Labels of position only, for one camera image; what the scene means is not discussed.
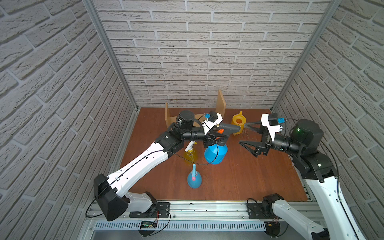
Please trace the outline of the blue pressure sprayer bottle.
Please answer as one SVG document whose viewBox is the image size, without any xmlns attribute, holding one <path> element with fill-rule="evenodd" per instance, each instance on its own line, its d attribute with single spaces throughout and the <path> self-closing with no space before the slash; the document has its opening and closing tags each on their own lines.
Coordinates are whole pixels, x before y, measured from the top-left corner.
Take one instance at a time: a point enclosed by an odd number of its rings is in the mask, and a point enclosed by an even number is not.
<svg viewBox="0 0 384 240">
<path fill-rule="evenodd" d="M 214 129 L 210 130 L 209 133 L 218 132 L 221 134 L 228 135 L 237 133 L 241 130 L 240 126 L 231 125 L 231 124 L 219 124 Z M 205 159 L 209 164 L 217 165 L 221 163 L 228 152 L 228 147 L 225 144 L 224 146 L 219 146 L 217 144 L 209 146 L 205 150 Z"/>
</svg>

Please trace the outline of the yellow watering can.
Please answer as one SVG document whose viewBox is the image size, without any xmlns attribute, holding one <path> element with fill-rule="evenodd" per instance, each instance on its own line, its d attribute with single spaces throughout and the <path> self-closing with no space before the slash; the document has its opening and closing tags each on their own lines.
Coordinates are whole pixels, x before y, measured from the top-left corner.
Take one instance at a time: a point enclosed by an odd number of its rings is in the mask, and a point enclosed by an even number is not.
<svg viewBox="0 0 384 240">
<path fill-rule="evenodd" d="M 243 128 L 246 122 L 247 122 L 247 119 L 243 115 L 243 111 L 240 111 L 238 114 L 236 114 L 232 117 L 231 124 L 236 125 L 236 126 L 240 126 L 241 128 Z"/>
</svg>

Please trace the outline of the yellow spray bottle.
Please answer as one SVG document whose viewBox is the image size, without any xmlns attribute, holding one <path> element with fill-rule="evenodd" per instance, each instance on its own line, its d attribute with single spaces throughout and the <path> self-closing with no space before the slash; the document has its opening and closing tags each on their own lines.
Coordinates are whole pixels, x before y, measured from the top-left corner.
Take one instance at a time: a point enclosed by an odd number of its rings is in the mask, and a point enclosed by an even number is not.
<svg viewBox="0 0 384 240">
<path fill-rule="evenodd" d="M 187 164 L 193 164 L 198 160 L 197 151 L 194 149 L 196 142 L 191 141 L 185 149 L 184 158 Z"/>
</svg>

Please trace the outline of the small blue spray bottle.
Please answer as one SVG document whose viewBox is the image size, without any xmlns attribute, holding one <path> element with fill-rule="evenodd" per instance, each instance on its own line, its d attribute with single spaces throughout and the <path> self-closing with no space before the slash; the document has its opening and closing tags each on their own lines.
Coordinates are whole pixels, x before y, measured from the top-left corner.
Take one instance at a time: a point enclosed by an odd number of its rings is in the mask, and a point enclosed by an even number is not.
<svg viewBox="0 0 384 240">
<path fill-rule="evenodd" d="M 197 189 L 202 184 L 202 176 L 196 169 L 196 164 L 193 164 L 193 169 L 187 177 L 187 183 L 192 189 Z"/>
</svg>

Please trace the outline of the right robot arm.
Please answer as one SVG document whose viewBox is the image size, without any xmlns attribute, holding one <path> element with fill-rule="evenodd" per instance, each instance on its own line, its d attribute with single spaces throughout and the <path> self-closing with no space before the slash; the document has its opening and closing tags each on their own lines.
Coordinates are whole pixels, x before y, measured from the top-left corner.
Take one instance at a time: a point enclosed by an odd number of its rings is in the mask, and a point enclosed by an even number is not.
<svg viewBox="0 0 384 240">
<path fill-rule="evenodd" d="M 265 217 L 282 219 L 306 240 L 363 240 L 365 239 L 344 198 L 339 172 L 331 159 L 318 151 L 324 132 L 313 121 L 297 121 L 289 136 L 280 134 L 283 119 L 269 120 L 262 116 L 259 122 L 246 123 L 245 128 L 262 136 L 260 142 L 240 141 L 255 157 L 267 155 L 274 149 L 287 153 L 310 187 L 323 214 L 326 226 L 304 216 L 279 194 L 265 196 L 261 212 Z"/>
</svg>

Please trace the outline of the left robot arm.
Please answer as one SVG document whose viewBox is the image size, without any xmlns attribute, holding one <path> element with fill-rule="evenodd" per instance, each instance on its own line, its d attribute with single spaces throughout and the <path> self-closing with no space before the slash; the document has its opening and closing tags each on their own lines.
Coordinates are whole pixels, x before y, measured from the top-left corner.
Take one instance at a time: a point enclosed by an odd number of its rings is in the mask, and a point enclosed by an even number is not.
<svg viewBox="0 0 384 240">
<path fill-rule="evenodd" d="M 221 114 L 211 111 L 200 122 L 191 111 L 181 111 L 176 122 L 138 157 L 120 170 L 94 178 L 94 200 L 107 221 L 113 221 L 125 211 L 146 213 L 155 208 L 157 201 L 149 193 L 131 193 L 131 187 L 157 165 L 180 151 L 185 141 L 202 141 L 207 148 L 227 142 L 230 132 L 237 126 L 222 122 Z"/>
</svg>

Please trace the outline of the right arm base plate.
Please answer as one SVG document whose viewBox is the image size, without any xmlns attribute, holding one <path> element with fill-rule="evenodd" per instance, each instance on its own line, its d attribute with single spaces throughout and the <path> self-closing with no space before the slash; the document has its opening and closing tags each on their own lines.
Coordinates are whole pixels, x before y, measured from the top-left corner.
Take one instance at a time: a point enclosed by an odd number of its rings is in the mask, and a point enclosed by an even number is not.
<svg viewBox="0 0 384 240">
<path fill-rule="evenodd" d="M 270 219 L 263 203 L 246 203 L 249 219 Z"/>
</svg>

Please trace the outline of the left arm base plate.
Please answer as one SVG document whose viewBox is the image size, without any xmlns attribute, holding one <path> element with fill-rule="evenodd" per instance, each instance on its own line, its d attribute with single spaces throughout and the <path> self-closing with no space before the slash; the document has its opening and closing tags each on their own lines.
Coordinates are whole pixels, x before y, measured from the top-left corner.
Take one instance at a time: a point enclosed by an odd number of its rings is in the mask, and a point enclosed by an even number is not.
<svg viewBox="0 0 384 240">
<path fill-rule="evenodd" d="M 169 217 L 168 211 L 170 210 L 171 203 L 170 202 L 157 202 L 156 204 L 152 204 L 152 206 L 144 213 L 141 212 L 130 212 L 130 218 L 160 218 L 166 219 Z"/>
</svg>

